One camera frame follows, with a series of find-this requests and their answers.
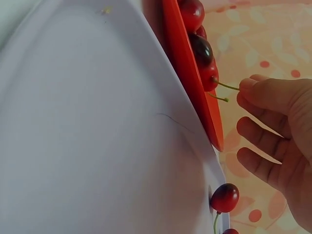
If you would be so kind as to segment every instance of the fingernail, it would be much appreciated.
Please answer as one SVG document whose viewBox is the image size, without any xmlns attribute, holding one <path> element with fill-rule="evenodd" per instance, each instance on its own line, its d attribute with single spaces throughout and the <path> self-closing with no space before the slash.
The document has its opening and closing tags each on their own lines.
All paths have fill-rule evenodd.
<svg viewBox="0 0 312 234">
<path fill-rule="evenodd" d="M 241 91 L 249 91 L 251 88 L 257 84 L 258 81 L 250 78 L 243 79 L 239 84 L 239 89 Z"/>
</svg>

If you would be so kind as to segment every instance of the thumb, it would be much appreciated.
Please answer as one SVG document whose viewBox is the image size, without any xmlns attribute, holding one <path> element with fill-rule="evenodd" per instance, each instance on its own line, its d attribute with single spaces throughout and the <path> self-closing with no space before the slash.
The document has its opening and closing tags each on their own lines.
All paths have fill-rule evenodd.
<svg viewBox="0 0 312 234">
<path fill-rule="evenodd" d="M 251 104 L 288 115 L 292 106 L 312 90 L 312 80 L 282 80 L 254 75 L 242 80 L 239 89 Z"/>
</svg>

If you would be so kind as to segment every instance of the cherry stem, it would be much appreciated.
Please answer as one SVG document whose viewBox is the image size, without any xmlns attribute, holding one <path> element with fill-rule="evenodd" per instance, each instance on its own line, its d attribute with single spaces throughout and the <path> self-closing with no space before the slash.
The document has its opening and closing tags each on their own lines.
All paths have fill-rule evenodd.
<svg viewBox="0 0 312 234">
<path fill-rule="evenodd" d="M 211 93 L 208 93 L 210 96 L 212 96 L 213 98 L 216 98 L 218 100 L 221 100 L 221 101 L 225 101 L 225 102 L 229 102 L 229 99 L 228 98 L 220 98 L 220 97 L 217 97 Z"/>
<path fill-rule="evenodd" d="M 220 83 L 216 78 L 213 78 L 213 82 L 214 82 L 214 83 L 217 83 L 217 84 L 219 84 L 219 85 L 222 85 L 222 86 L 224 86 L 224 87 L 226 87 L 226 88 L 234 89 L 234 90 L 239 91 L 239 88 L 235 88 L 235 87 L 232 87 L 232 86 L 229 86 L 229 85 L 226 85 L 226 84 L 222 84 L 222 83 Z"/>
<path fill-rule="evenodd" d="M 214 234 L 216 234 L 216 224 L 217 224 L 217 221 L 218 221 L 218 218 L 219 218 L 220 214 L 221 213 L 217 212 L 216 216 L 215 216 L 215 219 L 214 219 Z"/>
</svg>

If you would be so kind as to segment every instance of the finger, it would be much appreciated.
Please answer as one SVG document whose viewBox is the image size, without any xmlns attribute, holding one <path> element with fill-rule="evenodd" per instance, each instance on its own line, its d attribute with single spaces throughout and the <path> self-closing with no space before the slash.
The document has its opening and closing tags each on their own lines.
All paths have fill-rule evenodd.
<svg viewBox="0 0 312 234">
<path fill-rule="evenodd" d="M 252 174 L 275 189 L 278 188 L 278 174 L 281 165 L 270 162 L 248 148 L 237 152 L 238 161 Z"/>
<path fill-rule="evenodd" d="M 237 95 L 237 103 L 248 113 L 256 117 L 262 123 L 267 125 L 272 130 L 276 131 L 283 137 L 287 139 L 290 139 L 292 137 L 291 129 L 288 124 L 288 118 L 286 115 L 256 107 L 248 102 L 241 93 Z"/>
<path fill-rule="evenodd" d="M 261 128 L 248 117 L 241 118 L 237 123 L 238 133 L 274 159 L 282 162 L 289 141 L 268 130 Z"/>
<path fill-rule="evenodd" d="M 296 100 L 312 88 L 312 80 L 265 79 L 254 75 L 240 83 L 240 93 L 251 104 L 288 115 Z"/>
</svg>

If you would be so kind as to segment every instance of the red plate edge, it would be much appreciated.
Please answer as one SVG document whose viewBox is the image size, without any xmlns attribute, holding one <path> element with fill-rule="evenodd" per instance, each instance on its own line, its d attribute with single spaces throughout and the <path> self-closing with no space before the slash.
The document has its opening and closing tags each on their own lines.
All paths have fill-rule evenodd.
<svg viewBox="0 0 312 234">
<path fill-rule="evenodd" d="M 218 100 L 204 92 L 177 0 L 163 0 L 162 4 L 169 59 L 212 145 L 222 152 L 224 138 Z"/>
</svg>

